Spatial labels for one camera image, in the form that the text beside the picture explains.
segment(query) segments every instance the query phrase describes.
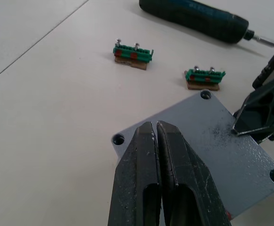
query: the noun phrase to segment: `screwdriver handle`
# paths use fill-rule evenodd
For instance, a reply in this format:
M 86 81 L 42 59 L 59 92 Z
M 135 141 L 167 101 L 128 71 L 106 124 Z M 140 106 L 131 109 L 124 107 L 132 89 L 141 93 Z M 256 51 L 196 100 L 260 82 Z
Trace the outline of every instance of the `screwdriver handle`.
M 237 15 L 192 0 L 140 0 L 140 7 L 155 16 L 192 28 L 227 43 L 250 40 L 249 22 Z

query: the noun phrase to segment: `screw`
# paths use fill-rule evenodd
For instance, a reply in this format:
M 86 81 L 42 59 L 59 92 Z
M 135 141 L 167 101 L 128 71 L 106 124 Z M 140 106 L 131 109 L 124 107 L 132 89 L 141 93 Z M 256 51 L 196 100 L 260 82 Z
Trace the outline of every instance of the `screw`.
M 139 43 L 135 43 L 135 51 L 137 51 L 138 47 L 140 46 Z
M 214 67 L 210 67 L 210 71 L 209 73 L 215 72 L 215 68 Z
M 116 39 L 116 46 L 119 47 L 120 46 L 120 42 L 121 42 L 121 39 Z
M 198 66 L 194 66 L 193 72 L 198 72 L 198 71 L 199 71 L 199 67 Z

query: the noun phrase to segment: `wooden base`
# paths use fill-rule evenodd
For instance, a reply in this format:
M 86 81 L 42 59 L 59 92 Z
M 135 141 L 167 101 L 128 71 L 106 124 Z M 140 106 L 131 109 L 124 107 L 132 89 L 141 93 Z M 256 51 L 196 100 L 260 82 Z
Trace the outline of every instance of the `wooden base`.
M 217 83 L 206 83 L 206 82 L 197 82 L 197 81 L 187 81 L 188 89 L 208 89 L 211 91 L 218 91 L 219 85 Z
M 128 59 L 128 58 L 123 58 L 123 57 L 119 57 L 119 56 L 115 57 L 115 62 L 120 63 L 120 64 L 125 64 L 125 65 L 130 65 L 131 67 L 139 68 L 142 70 L 146 70 L 146 68 L 147 68 L 147 63 L 145 63 L 145 62 Z

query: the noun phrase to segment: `terminal block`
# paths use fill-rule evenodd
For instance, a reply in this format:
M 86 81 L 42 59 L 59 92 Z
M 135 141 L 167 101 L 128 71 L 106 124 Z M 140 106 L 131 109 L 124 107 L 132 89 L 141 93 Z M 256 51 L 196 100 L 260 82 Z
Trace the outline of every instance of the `terminal block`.
M 150 51 L 147 49 L 139 48 L 139 44 L 135 43 L 134 47 L 125 46 L 120 44 L 121 40 L 117 39 L 113 53 L 115 61 L 121 64 L 127 64 L 131 67 L 146 70 L 147 63 L 152 60 L 154 50 Z
M 226 75 L 226 72 L 216 72 L 213 67 L 209 71 L 200 70 L 197 66 L 194 69 L 185 71 L 185 78 L 188 89 L 210 89 L 219 90 L 219 83 Z

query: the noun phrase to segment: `screwdriver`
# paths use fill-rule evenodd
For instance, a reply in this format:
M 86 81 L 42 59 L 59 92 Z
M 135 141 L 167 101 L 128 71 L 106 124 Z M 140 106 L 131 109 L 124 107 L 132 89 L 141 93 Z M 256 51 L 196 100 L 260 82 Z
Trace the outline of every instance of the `screwdriver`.
M 274 41 L 255 35 L 249 21 L 229 12 L 192 0 L 139 0 L 144 11 L 162 19 L 192 28 L 226 43 L 256 40 L 274 47 Z

